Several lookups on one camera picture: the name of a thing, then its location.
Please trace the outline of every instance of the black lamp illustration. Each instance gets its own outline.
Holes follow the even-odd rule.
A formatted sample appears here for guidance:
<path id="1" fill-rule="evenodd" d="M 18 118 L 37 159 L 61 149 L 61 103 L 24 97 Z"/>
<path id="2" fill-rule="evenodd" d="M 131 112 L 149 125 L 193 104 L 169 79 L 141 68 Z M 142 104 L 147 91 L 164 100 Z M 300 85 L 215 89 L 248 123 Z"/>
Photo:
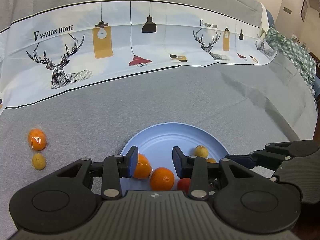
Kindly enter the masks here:
<path id="1" fill-rule="evenodd" d="M 151 2 L 149 2 L 149 16 L 147 16 L 147 22 L 142 27 L 142 33 L 155 33 L 157 32 L 157 25 L 152 22 L 152 16 L 150 16 Z"/>
<path id="2" fill-rule="evenodd" d="M 239 40 L 243 40 L 243 33 L 242 33 L 242 30 L 240 30 Z"/>
<path id="3" fill-rule="evenodd" d="M 144 58 L 139 57 L 133 53 L 131 29 L 132 29 L 132 22 L 131 22 L 131 1 L 130 1 L 130 47 L 131 47 L 131 51 L 133 54 L 133 58 L 132 58 L 132 61 L 129 62 L 129 66 L 137 65 L 138 67 L 142 67 L 142 66 L 148 65 L 147 63 L 152 62 L 151 60 L 144 59 Z"/>

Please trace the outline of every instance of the pendant lamp illustration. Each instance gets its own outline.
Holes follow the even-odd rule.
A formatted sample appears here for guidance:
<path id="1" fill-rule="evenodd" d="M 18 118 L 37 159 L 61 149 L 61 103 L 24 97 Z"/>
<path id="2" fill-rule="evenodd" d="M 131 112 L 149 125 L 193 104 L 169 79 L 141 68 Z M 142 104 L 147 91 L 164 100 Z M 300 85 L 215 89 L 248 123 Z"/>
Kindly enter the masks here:
<path id="1" fill-rule="evenodd" d="M 243 33 L 242 33 L 242 30 L 240 30 L 239 40 L 243 40 Z"/>
<path id="2" fill-rule="evenodd" d="M 142 27 L 142 33 L 155 33 L 157 32 L 157 25 L 152 22 L 152 16 L 150 16 L 151 2 L 149 2 L 149 16 L 147 16 L 147 22 Z"/>
<path id="3" fill-rule="evenodd" d="M 170 57 L 171 59 L 177 59 L 177 60 L 179 60 L 180 62 L 188 62 L 186 56 L 177 56 L 177 55 L 172 55 L 172 54 L 170 54 L 169 57 Z"/>
<path id="4" fill-rule="evenodd" d="M 258 63 L 258 64 L 259 64 L 259 61 L 256 60 L 254 57 L 250 56 L 250 58 L 252 58 L 252 60 L 253 60 L 255 63 Z"/>
<path id="5" fill-rule="evenodd" d="M 133 58 L 132 58 L 132 61 L 129 62 L 129 66 L 137 65 L 138 67 L 142 67 L 142 66 L 148 65 L 147 63 L 152 62 L 149 59 L 144 59 L 144 58 L 139 57 L 139 56 L 137 56 L 137 55 L 135 55 L 133 53 L 133 49 L 132 49 L 131 1 L 130 1 L 130 47 L 131 47 L 131 51 L 132 51 L 132 54 L 133 54 Z"/>
<path id="6" fill-rule="evenodd" d="M 228 27 L 223 33 L 222 47 L 223 50 L 230 50 L 230 31 L 228 30 Z"/>
<path id="7" fill-rule="evenodd" d="M 239 58 L 242 58 L 243 60 L 248 61 L 248 60 L 247 60 L 247 57 L 242 56 L 242 55 L 240 55 L 239 53 L 237 53 L 237 54 L 238 54 L 238 57 L 239 57 Z"/>
<path id="8" fill-rule="evenodd" d="M 92 29 L 94 56 L 96 58 L 111 57 L 113 56 L 111 26 L 102 20 L 102 2 L 100 3 L 100 8 L 101 21 Z"/>

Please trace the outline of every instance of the orange in plastic bag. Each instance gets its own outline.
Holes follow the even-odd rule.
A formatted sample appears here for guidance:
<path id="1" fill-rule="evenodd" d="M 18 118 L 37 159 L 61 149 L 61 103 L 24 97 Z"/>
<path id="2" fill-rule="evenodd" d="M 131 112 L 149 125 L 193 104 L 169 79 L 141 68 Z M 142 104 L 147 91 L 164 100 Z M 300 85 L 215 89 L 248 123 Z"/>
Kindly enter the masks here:
<path id="1" fill-rule="evenodd" d="M 28 135 L 28 142 L 30 147 L 36 151 L 43 150 L 47 145 L 45 134 L 39 128 L 30 130 Z"/>

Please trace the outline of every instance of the blue cushion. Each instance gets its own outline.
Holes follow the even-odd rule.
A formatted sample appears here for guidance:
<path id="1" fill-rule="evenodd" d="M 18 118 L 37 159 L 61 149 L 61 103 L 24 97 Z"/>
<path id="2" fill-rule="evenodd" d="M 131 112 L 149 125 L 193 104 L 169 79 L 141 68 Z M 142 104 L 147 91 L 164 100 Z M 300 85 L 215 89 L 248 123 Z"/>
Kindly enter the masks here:
<path id="1" fill-rule="evenodd" d="M 268 16 L 269 27 L 271 27 L 272 25 L 275 26 L 275 21 L 273 20 L 271 13 L 267 9 L 266 9 L 266 11 L 267 11 L 267 16 Z"/>
<path id="2" fill-rule="evenodd" d="M 315 76 L 315 82 L 313 83 L 313 90 L 315 91 L 315 98 L 320 94 L 320 78 Z"/>

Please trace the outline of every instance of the yellow fruit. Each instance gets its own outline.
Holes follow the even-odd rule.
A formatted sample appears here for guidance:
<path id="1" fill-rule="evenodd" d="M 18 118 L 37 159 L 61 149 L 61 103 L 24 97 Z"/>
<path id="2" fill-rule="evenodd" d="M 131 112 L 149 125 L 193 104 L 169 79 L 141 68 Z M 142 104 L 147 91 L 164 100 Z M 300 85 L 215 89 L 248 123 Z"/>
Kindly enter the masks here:
<path id="1" fill-rule="evenodd" d="M 208 163 L 217 163 L 214 158 L 208 158 L 208 159 L 207 159 L 207 162 L 208 162 Z"/>
<path id="2" fill-rule="evenodd" d="M 199 145 L 195 148 L 194 155 L 202 158 L 208 157 L 208 149 L 202 145 Z"/>
<path id="3" fill-rule="evenodd" d="M 152 171 L 152 167 L 148 159 L 143 154 L 138 154 L 138 163 L 134 171 L 133 177 L 136 179 L 147 179 Z"/>
<path id="4" fill-rule="evenodd" d="M 33 155 L 33 157 L 32 157 L 32 165 L 37 170 L 44 169 L 44 167 L 46 165 L 44 156 L 42 154 L 40 154 L 40 153 L 36 153 L 35 155 Z"/>

